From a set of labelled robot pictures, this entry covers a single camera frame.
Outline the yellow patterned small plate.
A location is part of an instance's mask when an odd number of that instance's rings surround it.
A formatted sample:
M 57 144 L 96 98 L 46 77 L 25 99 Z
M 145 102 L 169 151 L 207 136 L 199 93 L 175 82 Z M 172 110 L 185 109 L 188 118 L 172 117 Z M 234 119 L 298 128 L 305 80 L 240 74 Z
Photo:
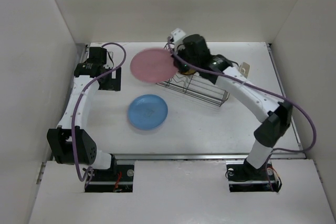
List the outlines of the yellow patterned small plate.
M 185 75 L 185 76 L 190 76 L 190 75 L 193 75 L 195 73 L 196 73 L 196 71 L 193 70 L 193 69 L 190 69 L 190 70 L 184 71 L 184 72 L 180 72 L 180 74 Z

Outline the pink plate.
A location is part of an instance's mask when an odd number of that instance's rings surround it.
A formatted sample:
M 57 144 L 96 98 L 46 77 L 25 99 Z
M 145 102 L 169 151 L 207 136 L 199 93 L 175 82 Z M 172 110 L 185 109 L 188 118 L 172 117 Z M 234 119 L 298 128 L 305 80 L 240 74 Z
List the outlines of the pink plate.
M 171 53 L 163 48 L 148 48 L 138 52 L 130 63 L 132 75 L 146 83 L 168 81 L 178 72 Z

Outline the blue plate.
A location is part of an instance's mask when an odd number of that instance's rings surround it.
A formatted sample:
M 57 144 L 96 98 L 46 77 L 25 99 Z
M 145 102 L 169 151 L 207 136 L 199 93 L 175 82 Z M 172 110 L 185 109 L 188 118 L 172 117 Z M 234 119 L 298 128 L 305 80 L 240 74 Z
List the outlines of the blue plate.
M 158 95 L 145 94 L 135 98 L 129 105 L 127 116 L 132 126 L 139 130 L 153 130 L 167 118 L 168 106 Z

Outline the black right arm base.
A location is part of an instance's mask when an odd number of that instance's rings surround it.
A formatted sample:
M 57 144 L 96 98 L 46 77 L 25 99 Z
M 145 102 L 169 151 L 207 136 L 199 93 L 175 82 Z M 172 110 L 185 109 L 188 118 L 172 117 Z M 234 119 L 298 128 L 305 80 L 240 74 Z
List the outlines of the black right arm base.
M 282 188 L 282 180 L 271 162 L 260 169 L 243 163 L 227 163 L 225 176 L 231 193 L 278 193 Z

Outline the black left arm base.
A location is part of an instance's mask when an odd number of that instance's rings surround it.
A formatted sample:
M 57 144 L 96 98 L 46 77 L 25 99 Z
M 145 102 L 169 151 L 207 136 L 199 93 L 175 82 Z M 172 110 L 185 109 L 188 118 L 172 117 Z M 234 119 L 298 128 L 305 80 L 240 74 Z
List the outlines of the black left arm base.
M 94 169 L 93 176 L 88 175 L 86 193 L 132 193 L 134 162 L 118 161 L 112 157 L 109 169 Z

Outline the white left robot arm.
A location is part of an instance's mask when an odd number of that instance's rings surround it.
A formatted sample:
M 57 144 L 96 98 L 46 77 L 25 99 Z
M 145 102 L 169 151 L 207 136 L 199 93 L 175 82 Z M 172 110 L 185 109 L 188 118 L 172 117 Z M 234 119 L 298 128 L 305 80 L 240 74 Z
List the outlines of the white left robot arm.
M 98 149 L 86 132 L 92 101 L 97 91 L 121 90 L 121 65 L 115 66 L 108 44 L 89 47 L 87 59 L 77 64 L 66 110 L 56 128 L 49 129 L 47 141 L 58 164 L 87 165 L 99 170 L 105 180 L 117 176 L 112 154 Z

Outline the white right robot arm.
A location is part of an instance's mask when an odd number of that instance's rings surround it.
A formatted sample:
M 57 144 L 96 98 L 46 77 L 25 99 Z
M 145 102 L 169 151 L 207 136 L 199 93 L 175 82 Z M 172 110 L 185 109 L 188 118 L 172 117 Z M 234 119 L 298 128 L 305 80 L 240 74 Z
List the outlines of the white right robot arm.
M 203 36 L 187 35 L 182 30 L 173 31 L 171 36 L 174 64 L 178 70 L 196 71 L 202 78 L 233 95 L 260 122 L 254 131 L 255 142 L 243 166 L 246 177 L 256 178 L 262 173 L 262 166 L 274 146 L 290 127 L 293 106 L 252 88 L 231 60 L 211 54 Z

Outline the grey wire dish rack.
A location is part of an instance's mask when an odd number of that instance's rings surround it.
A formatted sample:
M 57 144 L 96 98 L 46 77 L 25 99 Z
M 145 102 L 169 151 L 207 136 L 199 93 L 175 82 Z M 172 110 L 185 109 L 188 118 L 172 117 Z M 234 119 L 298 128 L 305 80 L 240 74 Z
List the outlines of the grey wire dish rack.
M 177 73 L 168 81 L 156 83 L 156 85 L 170 89 L 184 98 L 191 98 L 212 106 L 221 107 L 229 98 L 230 94 L 218 88 L 198 73 L 183 75 Z

